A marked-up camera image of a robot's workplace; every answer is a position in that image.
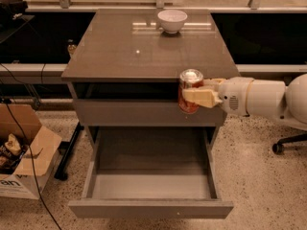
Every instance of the bowl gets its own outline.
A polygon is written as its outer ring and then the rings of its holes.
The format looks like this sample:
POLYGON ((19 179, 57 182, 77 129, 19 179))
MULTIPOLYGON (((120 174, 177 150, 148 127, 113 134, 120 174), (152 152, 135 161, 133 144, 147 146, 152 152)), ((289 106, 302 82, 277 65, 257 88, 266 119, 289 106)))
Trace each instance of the bowl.
POLYGON ((176 34, 184 26, 188 15, 184 11, 165 10, 161 11, 157 17, 161 22, 161 27, 168 34, 176 34))

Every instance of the gray cabinet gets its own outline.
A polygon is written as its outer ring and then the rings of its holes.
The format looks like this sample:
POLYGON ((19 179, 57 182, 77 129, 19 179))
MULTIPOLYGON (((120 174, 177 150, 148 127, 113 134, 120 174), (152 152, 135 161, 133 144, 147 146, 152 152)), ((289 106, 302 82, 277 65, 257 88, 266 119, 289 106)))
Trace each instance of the gray cabinet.
POLYGON ((78 217, 223 219, 233 208, 211 156, 225 113, 183 113, 177 87, 186 68, 238 72, 210 14, 187 13, 168 36, 156 10, 99 10, 63 72, 93 146, 82 198, 69 203, 78 217))

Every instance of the floor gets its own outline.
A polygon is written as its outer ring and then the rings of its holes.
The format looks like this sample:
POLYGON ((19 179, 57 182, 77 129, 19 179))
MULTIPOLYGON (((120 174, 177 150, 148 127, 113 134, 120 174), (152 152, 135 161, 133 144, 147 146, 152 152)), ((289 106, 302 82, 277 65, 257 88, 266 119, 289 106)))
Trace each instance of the floor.
MULTIPOLYGON (((68 141, 78 122, 69 104, 45 104, 40 121, 68 141)), ((69 163, 68 179, 51 176, 43 198, 62 229, 306 229, 307 144, 272 152, 281 137, 301 133, 259 117, 228 116, 213 148, 217 185, 234 209, 226 219, 76 218, 70 200, 81 198, 92 148, 84 131, 69 163)), ((57 229, 38 200, 0 197, 0 230, 57 229)))

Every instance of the red can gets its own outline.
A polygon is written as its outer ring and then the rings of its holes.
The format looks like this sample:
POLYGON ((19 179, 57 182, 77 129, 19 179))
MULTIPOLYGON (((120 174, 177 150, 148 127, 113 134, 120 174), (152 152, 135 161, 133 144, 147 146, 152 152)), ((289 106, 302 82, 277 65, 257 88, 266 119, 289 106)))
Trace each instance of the red can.
POLYGON ((187 69, 180 74, 180 85, 178 89, 178 104, 185 113, 195 113, 199 106, 195 103, 187 102, 183 99, 182 89, 197 88, 203 86, 203 75, 195 69, 187 69))

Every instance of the chair leg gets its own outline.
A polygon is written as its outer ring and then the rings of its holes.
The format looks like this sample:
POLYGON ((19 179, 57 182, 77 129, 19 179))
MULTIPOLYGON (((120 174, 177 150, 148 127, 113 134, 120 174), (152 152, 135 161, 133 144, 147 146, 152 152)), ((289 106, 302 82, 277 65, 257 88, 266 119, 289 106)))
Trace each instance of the chair leg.
POLYGON ((277 143, 275 143, 272 146, 272 151, 275 154, 282 154, 283 151, 284 151, 283 144, 285 144, 285 143, 293 143, 293 142, 303 142, 303 141, 307 141, 307 133, 306 134, 300 134, 300 135, 293 136, 293 137, 288 137, 288 138, 280 139, 277 143))

